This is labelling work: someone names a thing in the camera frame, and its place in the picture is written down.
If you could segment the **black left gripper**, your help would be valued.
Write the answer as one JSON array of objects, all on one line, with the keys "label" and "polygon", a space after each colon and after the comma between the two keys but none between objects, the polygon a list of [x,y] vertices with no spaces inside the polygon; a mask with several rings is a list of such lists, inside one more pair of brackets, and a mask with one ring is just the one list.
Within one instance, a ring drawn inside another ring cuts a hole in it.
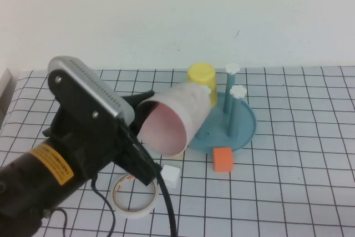
[{"label": "black left gripper", "polygon": [[[143,102],[151,98],[153,90],[122,98],[136,109],[138,118],[144,122],[157,106],[157,102]],[[68,112],[58,112],[49,128],[43,131],[47,143],[67,161],[74,172],[74,180],[82,185],[113,162],[128,173],[149,185],[162,170],[149,159],[142,149],[137,148],[122,131],[113,125],[100,126],[93,120],[79,120]]]}]

